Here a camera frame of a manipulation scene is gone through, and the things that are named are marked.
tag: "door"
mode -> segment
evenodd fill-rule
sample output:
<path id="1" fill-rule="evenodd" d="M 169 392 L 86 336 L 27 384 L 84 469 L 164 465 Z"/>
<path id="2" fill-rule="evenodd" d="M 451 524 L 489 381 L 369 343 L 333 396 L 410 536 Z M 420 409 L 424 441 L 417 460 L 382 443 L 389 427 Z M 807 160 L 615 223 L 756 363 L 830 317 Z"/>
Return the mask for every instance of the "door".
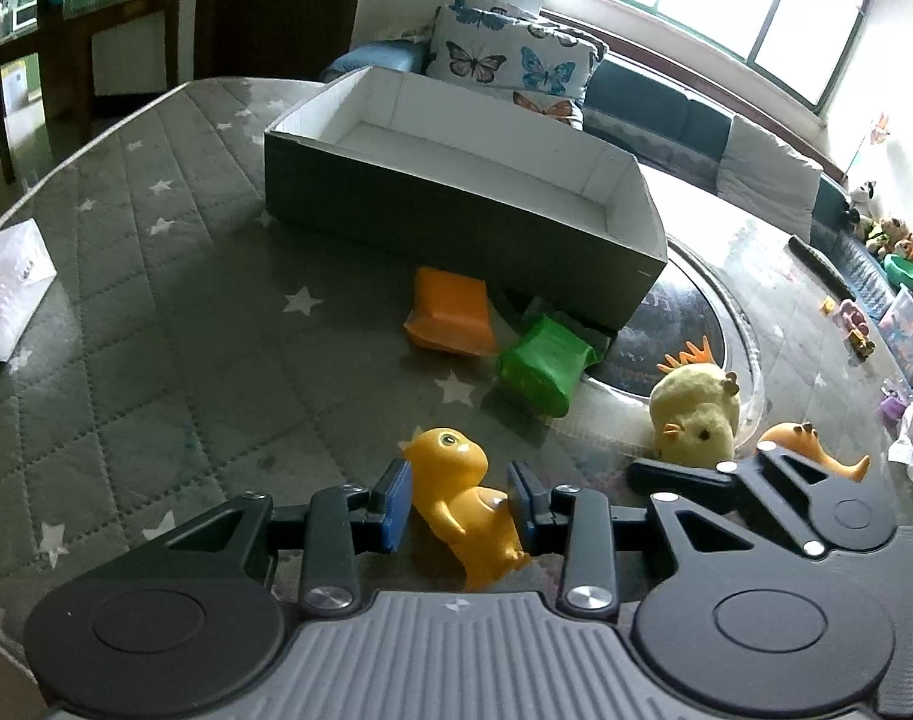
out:
<path id="1" fill-rule="evenodd" d="M 357 0 L 197 0 L 194 75 L 316 79 L 350 45 Z"/>

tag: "window frame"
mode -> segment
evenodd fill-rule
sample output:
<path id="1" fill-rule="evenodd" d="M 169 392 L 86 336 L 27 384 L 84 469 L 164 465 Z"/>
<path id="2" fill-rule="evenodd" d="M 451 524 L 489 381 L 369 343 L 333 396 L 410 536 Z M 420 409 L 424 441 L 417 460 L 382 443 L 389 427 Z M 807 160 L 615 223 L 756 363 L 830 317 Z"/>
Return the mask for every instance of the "window frame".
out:
<path id="1" fill-rule="evenodd" d="M 866 18 L 867 9 L 870 6 L 871 0 L 863 0 L 860 6 L 860 12 L 857 14 L 856 20 L 853 22 L 853 28 L 850 29 L 850 34 L 846 39 L 846 43 L 843 45 L 843 51 L 839 55 L 837 64 L 834 65 L 833 72 L 830 74 L 829 80 L 826 82 L 826 86 L 823 87 L 823 91 L 820 94 L 819 100 L 816 103 L 811 103 L 810 100 L 807 100 L 803 95 L 797 92 L 794 88 L 785 84 L 783 81 L 778 79 L 777 76 L 772 74 L 770 71 L 767 71 L 764 67 L 761 67 L 756 62 L 756 57 L 759 55 L 760 47 L 762 47 L 762 42 L 764 42 L 765 37 L 767 37 L 767 30 L 770 29 L 770 25 L 773 22 L 773 18 L 776 16 L 776 10 L 780 5 L 781 0 L 773 0 L 770 4 L 770 10 L 767 10 L 767 15 L 765 15 L 764 20 L 760 26 L 760 31 L 757 33 L 756 40 L 753 42 L 753 47 L 751 47 L 748 55 L 742 57 L 738 53 L 722 45 L 722 43 L 717 42 L 711 37 L 704 35 L 702 32 L 699 32 L 696 29 L 691 28 L 685 23 L 679 22 L 670 16 L 667 16 L 664 13 L 661 13 L 658 8 L 660 5 L 660 0 L 655 0 L 654 4 L 647 5 L 636 0 L 616 0 L 622 2 L 623 4 L 629 5 L 630 7 L 636 10 L 642 10 L 642 12 L 650 14 L 654 18 L 661 20 L 662 22 L 669 23 L 674 25 L 676 28 L 681 29 L 685 33 L 692 35 L 695 38 L 698 38 L 703 43 L 707 43 L 710 46 L 713 46 L 715 49 L 720 50 L 725 53 L 727 56 L 735 59 L 740 62 L 741 65 L 744 65 L 754 71 L 754 73 L 759 74 L 767 81 L 770 81 L 773 86 L 777 87 L 781 91 L 788 94 L 791 98 L 796 100 L 796 103 L 803 105 L 810 113 L 821 116 L 827 108 L 827 105 L 830 102 L 830 99 L 833 96 L 834 89 L 837 87 L 840 76 L 843 74 L 843 69 L 846 66 L 847 61 L 849 60 L 850 53 L 853 50 L 853 46 L 856 44 L 858 35 L 860 34 L 860 29 L 863 26 L 863 20 Z"/>

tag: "toy tail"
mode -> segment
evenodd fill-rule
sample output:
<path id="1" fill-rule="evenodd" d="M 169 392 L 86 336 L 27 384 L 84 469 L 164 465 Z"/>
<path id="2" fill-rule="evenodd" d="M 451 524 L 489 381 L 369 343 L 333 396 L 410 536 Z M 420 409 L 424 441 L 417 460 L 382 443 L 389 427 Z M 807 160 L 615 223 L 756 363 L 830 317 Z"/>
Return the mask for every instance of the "toy tail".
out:
<path id="1" fill-rule="evenodd" d="M 828 457 L 825 466 L 830 471 L 846 477 L 851 482 L 862 482 L 863 477 L 866 476 L 866 471 L 870 468 L 870 456 L 863 455 L 863 459 L 856 466 L 844 466 L 844 464 Z"/>

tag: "pink toy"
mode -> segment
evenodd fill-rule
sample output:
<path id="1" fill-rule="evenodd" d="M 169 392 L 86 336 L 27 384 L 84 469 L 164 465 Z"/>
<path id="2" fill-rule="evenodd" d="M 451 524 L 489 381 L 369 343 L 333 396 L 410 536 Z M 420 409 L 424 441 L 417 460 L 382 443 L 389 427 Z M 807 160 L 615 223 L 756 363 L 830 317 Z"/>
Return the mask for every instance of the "pink toy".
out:
<path id="1" fill-rule="evenodd" d="M 866 316 L 863 315 L 863 312 L 853 300 L 847 298 L 847 300 L 839 304 L 839 317 L 847 331 L 858 330 L 863 333 L 865 338 L 869 336 L 870 326 L 866 321 Z"/>

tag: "clear plastic container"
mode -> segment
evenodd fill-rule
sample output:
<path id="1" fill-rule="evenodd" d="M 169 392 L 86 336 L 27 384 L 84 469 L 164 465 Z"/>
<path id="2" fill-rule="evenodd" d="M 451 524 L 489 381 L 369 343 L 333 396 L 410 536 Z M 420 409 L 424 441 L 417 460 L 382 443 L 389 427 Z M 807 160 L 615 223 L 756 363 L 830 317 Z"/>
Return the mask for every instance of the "clear plastic container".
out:
<path id="1" fill-rule="evenodd" d="M 880 320 L 880 335 L 913 387 L 913 296 L 906 287 L 900 288 Z"/>

